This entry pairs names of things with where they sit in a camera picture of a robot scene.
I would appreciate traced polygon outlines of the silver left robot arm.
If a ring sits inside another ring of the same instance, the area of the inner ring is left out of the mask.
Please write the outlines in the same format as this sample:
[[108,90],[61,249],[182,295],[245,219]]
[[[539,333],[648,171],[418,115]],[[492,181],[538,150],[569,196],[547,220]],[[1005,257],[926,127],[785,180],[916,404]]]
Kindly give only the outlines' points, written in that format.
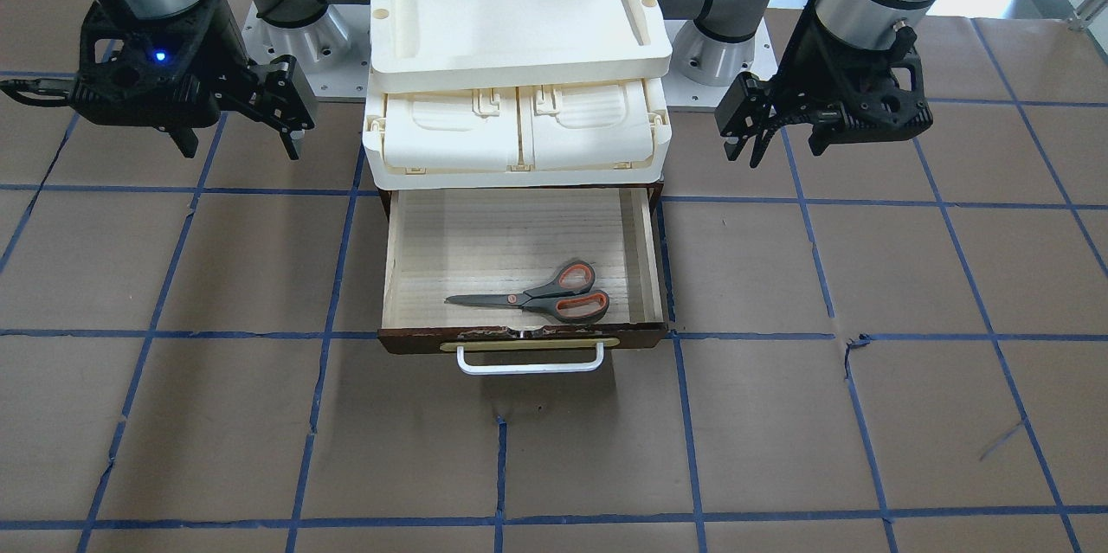
[[915,139],[933,124],[917,24],[937,0],[808,0],[768,80],[743,61],[770,0],[658,1],[665,18],[683,21],[671,68],[725,88],[715,120],[730,160],[750,149],[757,167],[788,125],[810,125],[819,156],[830,145]]

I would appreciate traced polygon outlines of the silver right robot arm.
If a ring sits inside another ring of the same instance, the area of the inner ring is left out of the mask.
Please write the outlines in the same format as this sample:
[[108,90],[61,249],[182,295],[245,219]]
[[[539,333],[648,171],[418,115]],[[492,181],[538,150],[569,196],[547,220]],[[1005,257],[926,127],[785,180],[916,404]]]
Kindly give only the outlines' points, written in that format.
[[38,107],[71,107],[90,122],[165,132],[186,158],[195,131],[235,112],[280,134],[287,155],[316,124],[308,73],[348,54],[353,37],[338,6],[369,0],[254,0],[268,48],[247,52],[227,0],[94,0],[68,80],[6,80],[3,92]]

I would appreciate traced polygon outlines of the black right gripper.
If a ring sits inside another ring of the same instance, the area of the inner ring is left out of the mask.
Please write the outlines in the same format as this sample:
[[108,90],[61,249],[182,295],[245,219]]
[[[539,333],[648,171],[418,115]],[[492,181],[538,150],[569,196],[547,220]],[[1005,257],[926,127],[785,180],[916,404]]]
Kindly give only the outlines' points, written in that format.
[[293,57],[250,59],[227,0],[199,0],[163,18],[136,16],[129,0],[95,0],[81,25],[75,76],[4,80],[3,92],[27,105],[72,107],[99,125],[170,132],[184,158],[198,150],[193,129],[234,111],[280,132],[298,160],[318,104]]

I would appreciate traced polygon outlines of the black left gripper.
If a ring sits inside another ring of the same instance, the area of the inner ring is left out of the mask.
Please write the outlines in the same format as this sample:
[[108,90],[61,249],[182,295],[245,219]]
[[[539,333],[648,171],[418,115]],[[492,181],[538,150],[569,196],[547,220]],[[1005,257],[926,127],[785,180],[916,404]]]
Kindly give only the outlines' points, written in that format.
[[818,158],[830,145],[914,139],[934,123],[925,98],[917,32],[893,25],[888,48],[858,49],[822,25],[796,29],[783,66],[765,82],[741,72],[715,111],[732,147],[753,143],[750,167],[765,158],[776,132],[811,124],[808,147]]

